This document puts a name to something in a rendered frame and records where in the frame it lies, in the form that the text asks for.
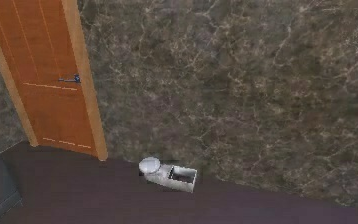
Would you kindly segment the orange wooden room door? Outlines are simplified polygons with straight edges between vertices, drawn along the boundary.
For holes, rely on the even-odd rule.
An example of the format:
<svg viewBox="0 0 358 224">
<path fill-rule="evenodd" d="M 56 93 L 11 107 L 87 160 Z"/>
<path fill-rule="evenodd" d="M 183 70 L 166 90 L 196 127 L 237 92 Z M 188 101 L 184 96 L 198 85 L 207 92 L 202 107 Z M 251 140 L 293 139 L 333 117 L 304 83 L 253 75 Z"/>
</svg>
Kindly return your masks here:
<svg viewBox="0 0 358 224">
<path fill-rule="evenodd" d="M 77 0 L 0 0 L 0 72 L 31 146 L 108 158 Z"/>
</svg>

